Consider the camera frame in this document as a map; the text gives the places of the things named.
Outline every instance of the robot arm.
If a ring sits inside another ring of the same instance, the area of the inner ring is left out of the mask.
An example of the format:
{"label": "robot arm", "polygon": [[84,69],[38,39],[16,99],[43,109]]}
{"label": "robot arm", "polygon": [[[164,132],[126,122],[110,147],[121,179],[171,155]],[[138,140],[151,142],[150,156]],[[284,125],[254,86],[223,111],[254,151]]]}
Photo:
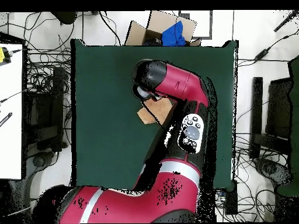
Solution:
{"label": "robot arm", "polygon": [[133,191],[75,187],[58,206],[57,223],[193,222],[206,139],[208,97],[202,80],[144,59],[133,73],[141,100],[176,101]]}

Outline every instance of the white floor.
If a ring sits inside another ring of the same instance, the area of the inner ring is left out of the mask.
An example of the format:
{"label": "white floor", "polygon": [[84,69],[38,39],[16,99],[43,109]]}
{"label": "white floor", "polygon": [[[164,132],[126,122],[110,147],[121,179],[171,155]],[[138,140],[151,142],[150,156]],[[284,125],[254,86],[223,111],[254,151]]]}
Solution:
{"label": "white floor", "polygon": [[[194,33],[196,36],[208,36],[209,15],[208,11],[182,11],[183,13],[191,13],[191,19],[197,21],[197,28]],[[222,46],[227,40],[239,40],[239,60],[254,59],[254,57],[264,48],[268,48],[278,39],[285,35],[294,33],[299,27],[297,20],[283,26],[277,33],[273,30],[282,20],[290,13],[289,10],[214,10],[213,11],[213,38],[212,40],[203,40],[202,46]],[[25,20],[29,13],[11,13],[9,15],[9,22],[16,25],[24,26]],[[85,15],[91,15],[90,12],[84,12]],[[124,44],[128,27],[131,20],[135,20],[140,25],[146,27],[149,11],[139,12],[107,12],[107,16],[114,20],[117,24],[117,34],[120,38],[121,44]],[[27,28],[34,25],[38,14],[32,15],[27,20]],[[41,24],[46,19],[54,19],[55,17],[50,12],[43,12],[37,21],[35,27]],[[66,40],[71,33],[72,25],[62,25],[58,20],[46,20],[41,26],[35,30],[26,31],[27,39],[32,37],[30,42],[36,48],[52,49],[58,47],[60,35],[62,40]],[[7,33],[7,27],[0,27],[0,32]],[[9,26],[9,34],[16,37],[23,38],[24,30],[21,27]],[[75,21],[74,32],[72,38],[82,39],[82,17]],[[86,45],[92,46],[106,46],[115,43],[114,34],[106,27],[100,16],[84,16],[84,35],[83,40]],[[299,37],[292,36],[286,40],[277,43],[268,53],[265,60],[285,60],[289,61],[299,54]],[[237,118],[251,108],[251,89],[252,78],[255,76],[263,77],[263,102],[268,99],[268,86],[271,80],[289,77],[287,62],[278,61],[259,61],[250,66],[239,67],[238,69],[238,97],[237,97]],[[266,110],[267,104],[263,105],[263,131],[265,131]],[[250,113],[245,114],[237,124],[237,133],[248,133],[249,130]],[[248,139],[249,135],[238,135],[242,138]],[[37,198],[46,189],[58,185],[68,185],[71,174],[71,147],[64,149],[60,153],[59,159],[54,166],[51,166],[45,171],[37,174],[33,180],[31,197]],[[253,167],[248,166],[246,169],[239,169],[239,177],[247,183],[252,191],[253,197],[256,193],[263,189],[273,189],[268,179],[257,174]],[[239,199],[249,196],[249,190],[244,183],[238,184]],[[247,198],[241,200],[240,204],[252,204],[252,199]],[[274,196],[270,192],[263,192],[259,196],[259,200],[263,203],[274,203]],[[251,206],[240,205],[239,210],[248,209]],[[254,220],[255,216],[251,214],[241,213],[241,215],[248,221]],[[218,221],[222,222],[222,216],[217,213]]]}

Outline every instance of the control buttons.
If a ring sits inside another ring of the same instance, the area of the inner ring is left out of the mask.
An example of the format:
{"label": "control buttons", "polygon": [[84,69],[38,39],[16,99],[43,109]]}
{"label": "control buttons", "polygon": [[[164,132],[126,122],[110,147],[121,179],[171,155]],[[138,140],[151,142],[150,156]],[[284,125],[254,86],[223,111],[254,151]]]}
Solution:
{"label": "control buttons", "polygon": [[205,123],[198,114],[188,114],[182,120],[177,143],[187,153],[197,154],[205,131]]}
{"label": "control buttons", "polygon": [[195,128],[194,126],[188,126],[185,131],[185,135],[192,139],[192,140],[198,140],[199,139],[199,130]]}

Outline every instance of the green mat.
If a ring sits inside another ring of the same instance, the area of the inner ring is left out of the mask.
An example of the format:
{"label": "green mat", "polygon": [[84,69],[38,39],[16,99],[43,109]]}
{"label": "green mat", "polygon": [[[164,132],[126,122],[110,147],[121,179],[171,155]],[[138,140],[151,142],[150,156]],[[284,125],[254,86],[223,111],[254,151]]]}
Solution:
{"label": "green mat", "polygon": [[77,185],[132,189],[158,124],[145,125],[131,94],[131,74],[144,58],[170,61],[209,77],[218,97],[217,171],[214,187],[231,180],[234,52],[215,47],[75,47]]}

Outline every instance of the blue cloth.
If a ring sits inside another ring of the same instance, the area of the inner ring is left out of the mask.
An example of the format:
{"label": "blue cloth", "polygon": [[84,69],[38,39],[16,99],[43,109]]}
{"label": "blue cloth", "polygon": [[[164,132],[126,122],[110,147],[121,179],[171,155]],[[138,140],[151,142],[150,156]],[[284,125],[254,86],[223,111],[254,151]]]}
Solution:
{"label": "blue cloth", "polygon": [[182,36],[183,24],[181,21],[175,23],[162,33],[163,46],[184,46],[185,38]]}

